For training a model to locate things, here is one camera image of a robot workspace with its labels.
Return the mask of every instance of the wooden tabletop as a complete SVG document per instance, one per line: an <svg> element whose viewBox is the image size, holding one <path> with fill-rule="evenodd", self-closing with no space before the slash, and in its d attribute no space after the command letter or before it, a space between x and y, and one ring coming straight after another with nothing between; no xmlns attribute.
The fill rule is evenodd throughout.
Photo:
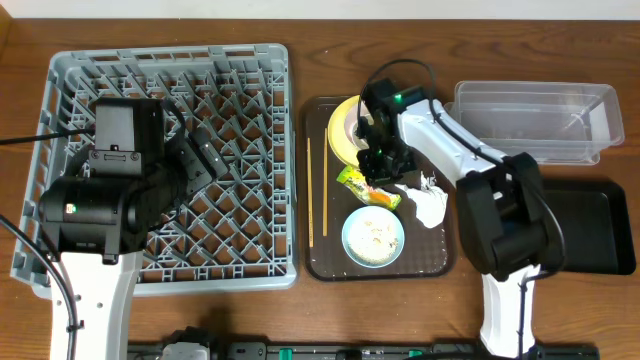
<svg viewBox="0 0 640 360"><path fill-rule="evenodd" d="M321 95L356 94L383 62L417 58L438 71L438 95L461 80L603 83L618 92L626 140L590 167L559 175L608 176L626 191L640 248L640 23L512 21L17 20L0 50L0 137L35 134L49 60L64 50L278 42L289 49L300 109ZM298 153L303 153L303 141ZM31 145L0 148L0 213L18 222ZM298 242L307 241L306 183L298 164ZM50 303L8 276L14 239L0 230L0 358L48 358ZM473 338L482 325L480 275L459 250L442 278L321 283L300 259L290 290L134 299L129 338L159 341L202 326L228 337L279 342L423 343ZM592 343L603 359L640 357L640 271L616 277L563 273L536 284L534 334L546 343Z"/></svg>

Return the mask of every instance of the bowl of rice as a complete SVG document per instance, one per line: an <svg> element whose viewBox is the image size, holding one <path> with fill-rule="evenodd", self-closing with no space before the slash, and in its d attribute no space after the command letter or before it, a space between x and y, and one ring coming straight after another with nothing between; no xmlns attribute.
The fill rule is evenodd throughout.
<svg viewBox="0 0 640 360"><path fill-rule="evenodd" d="M358 265L381 268L400 256L404 247L404 229L391 211L366 206L354 211L345 221L342 246Z"/></svg>

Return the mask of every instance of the white tissue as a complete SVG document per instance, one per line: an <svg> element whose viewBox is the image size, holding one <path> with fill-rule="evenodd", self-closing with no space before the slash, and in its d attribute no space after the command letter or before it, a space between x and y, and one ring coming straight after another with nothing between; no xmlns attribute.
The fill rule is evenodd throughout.
<svg viewBox="0 0 640 360"><path fill-rule="evenodd" d="M396 184L396 187L416 203L416 218L427 228L433 229L444 220L449 195L436 186L435 175L425 178L420 173L420 185L420 190L410 189L406 185Z"/></svg>

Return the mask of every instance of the dish rack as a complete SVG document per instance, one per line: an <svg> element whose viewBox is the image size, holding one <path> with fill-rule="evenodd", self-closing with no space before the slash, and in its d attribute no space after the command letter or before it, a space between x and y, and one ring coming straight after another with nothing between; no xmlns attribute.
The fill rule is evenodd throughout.
<svg viewBox="0 0 640 360"><path fill-rule="evenodd" d="M279 44L73 51L47 74L38 134L93 126L101 97L170 96L205 127L230 172L150 232L134 296L285 289L297 278L295 131L287 49ZM165 113L167 139L177 120ZM20 229L42 241L37 204L90 135L34 145ZM88 165L85 164L88 176ZM172 214L165 214L165 219ZM16 242L10 272L50 297L44 267Z"/></svg>

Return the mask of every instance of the candy wrapper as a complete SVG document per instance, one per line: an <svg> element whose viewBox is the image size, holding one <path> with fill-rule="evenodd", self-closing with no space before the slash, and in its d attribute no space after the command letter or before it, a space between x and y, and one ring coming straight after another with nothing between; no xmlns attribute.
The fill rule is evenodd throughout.
<svg viewBox="0 0 640 360"><path fill-rule="evenodd" d="M367 185L364 175L357 169L347 166L338 175L338 182L348 187L360 201L367 205L377 205L387 208L391 211L395 210L402 197L388 193L382 189L374 188Z"/></svg>

